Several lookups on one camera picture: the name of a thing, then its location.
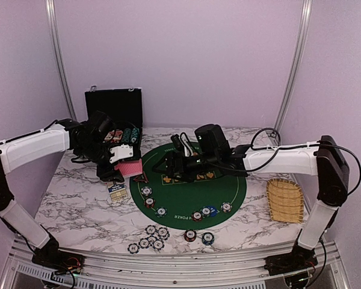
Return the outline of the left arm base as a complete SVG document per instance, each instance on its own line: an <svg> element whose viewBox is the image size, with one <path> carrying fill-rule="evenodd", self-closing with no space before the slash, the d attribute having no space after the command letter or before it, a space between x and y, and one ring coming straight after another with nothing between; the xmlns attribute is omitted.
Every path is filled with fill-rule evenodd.
<svg viewBox="0 0 361 289"><path fill-rule="evenodd" d="M84 263L84 256L61 250L52 252L36 250L32 256L34 264L54 269L58 274L80 273Z"/></svg>

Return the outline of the blue small blind button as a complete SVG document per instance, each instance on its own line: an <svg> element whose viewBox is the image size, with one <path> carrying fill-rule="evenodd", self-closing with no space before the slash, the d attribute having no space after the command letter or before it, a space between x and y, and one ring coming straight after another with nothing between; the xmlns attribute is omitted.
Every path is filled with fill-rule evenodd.
<svg viewBox="0 0 361 289"><path fill-rule="evenodd" d="M209 209L209 217L214 217L217 215L218 210L216 209L216 207L214 206L207 206L207 208Z"/></svg>

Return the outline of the teal chip stack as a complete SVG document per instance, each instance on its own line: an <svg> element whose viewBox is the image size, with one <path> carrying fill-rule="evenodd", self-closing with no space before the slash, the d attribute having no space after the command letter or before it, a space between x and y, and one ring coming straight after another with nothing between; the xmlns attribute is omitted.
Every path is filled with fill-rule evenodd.
<svg viewBox="0 0 361 289"><path fill-rule="evenodd" d="M210 232L206 232L202 235L202 243L206 246L212 245L214 240L214 235Z"/></svg>

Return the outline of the red playing card deck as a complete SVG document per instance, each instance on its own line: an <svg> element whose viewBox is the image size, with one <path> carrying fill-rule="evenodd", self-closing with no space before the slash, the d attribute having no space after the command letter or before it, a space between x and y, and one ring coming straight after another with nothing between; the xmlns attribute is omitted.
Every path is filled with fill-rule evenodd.
<svg viewBox="0 0 361 289"><path fill-rule="evenodd" d="M137 161L121 161L115 167L124 178L141 175L143 173L142 159Z"/></svg>

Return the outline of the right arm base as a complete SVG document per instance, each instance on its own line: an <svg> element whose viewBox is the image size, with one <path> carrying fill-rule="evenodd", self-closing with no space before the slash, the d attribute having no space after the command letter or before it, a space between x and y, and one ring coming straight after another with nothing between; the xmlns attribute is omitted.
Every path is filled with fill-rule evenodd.
<svg viewBox="0 0 361 289"><path fill-rule="evenodd" d="M264 269L268 271L270 276L274 276L308 269L315 267L317 264L318 260L315 256L305 257L303 255L284 253L266 257Z"/></svg>

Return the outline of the triangular all-in button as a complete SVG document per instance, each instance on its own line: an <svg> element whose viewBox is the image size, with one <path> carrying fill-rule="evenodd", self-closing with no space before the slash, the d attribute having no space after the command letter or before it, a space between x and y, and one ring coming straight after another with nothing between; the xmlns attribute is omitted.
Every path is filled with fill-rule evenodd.
<svg viewBox="0 0 361 289"><path fill-rule="evenodd" d="M149 181L148 181L148 178L146 176L146 174L143 172L142 174L140 175L137 175L133 178L133 181L134 182L143 182L145 184L147 184Z"/></svg>

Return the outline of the brown chip stack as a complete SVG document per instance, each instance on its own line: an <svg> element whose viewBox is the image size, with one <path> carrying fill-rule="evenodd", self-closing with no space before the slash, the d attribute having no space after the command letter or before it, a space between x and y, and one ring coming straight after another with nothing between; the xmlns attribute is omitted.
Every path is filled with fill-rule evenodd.
<svg viewBox="0 0 361 289"><path fill-rule="evenodd" d="M187 241L187 242L193 242L195 241L197 238L197 233L195 230L192 230L192 229L189 229L189 230L186 230L185 233L184 233L184 239Z"/></svg>

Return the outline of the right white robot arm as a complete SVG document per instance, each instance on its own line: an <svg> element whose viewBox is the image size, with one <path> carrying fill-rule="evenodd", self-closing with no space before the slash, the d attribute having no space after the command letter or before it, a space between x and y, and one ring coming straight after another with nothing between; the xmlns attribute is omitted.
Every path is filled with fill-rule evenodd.
<svg viewBox="0 0 361 289"><path fill-rule="evenodd" d="M254 173L288 173L318 177L319 192L309 218L286 256L286 265L298 270L329 228L338 209L354 189L349 188L350 167L343 153L329 135L318 141L291 146L256 147L253 143L230 147L220 125L207 124L196 129L200 147L197 155L185 155L179 135L171 138L175 149L167 152L153 167L156 173L185 182L213 168L222 175L247 177Z"/></svg>

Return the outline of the blue chips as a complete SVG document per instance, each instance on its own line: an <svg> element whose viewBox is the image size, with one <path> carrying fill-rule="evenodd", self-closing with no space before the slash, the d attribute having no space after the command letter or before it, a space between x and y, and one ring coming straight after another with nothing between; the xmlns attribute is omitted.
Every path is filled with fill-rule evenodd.
<svg viewBox="0 0 361 289"><path fill-rule="evenodd" d="M142 187L140 189L140 193L142 196L145 196L145 197L150 196L152 194L152 188L148 187L148 186Z"/></svg>
<svg viewBox="0 0 361 289"><path fill-rule="evenodd" d="M222 212L224 212L224 213L229 213L229 212L231 212L231 210L232 210L232 204L231 204L231 203L228 203L228 202L223 202L223 203L221 204L221 210L222 210Z"/></svg>

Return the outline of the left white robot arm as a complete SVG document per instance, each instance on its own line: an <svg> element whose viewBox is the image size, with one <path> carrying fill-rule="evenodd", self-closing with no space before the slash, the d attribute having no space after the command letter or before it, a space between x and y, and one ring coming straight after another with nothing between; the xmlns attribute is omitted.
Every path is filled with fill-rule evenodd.
<svg viewBox="0 0 361 289"><path fill-rule="evenodd" d="M35 247L34 256L49 267L58 268L64 255L57 240L39 225L14 198L6 176L15 169L58 152L73 151L97 165L103 181L122 177L115 170L118 161L133 156L128 144L117 146L105 138L114 123L104 113L95 112L87 121L56 120L49 126L19 137L0 141L0 219Z"/></svg>

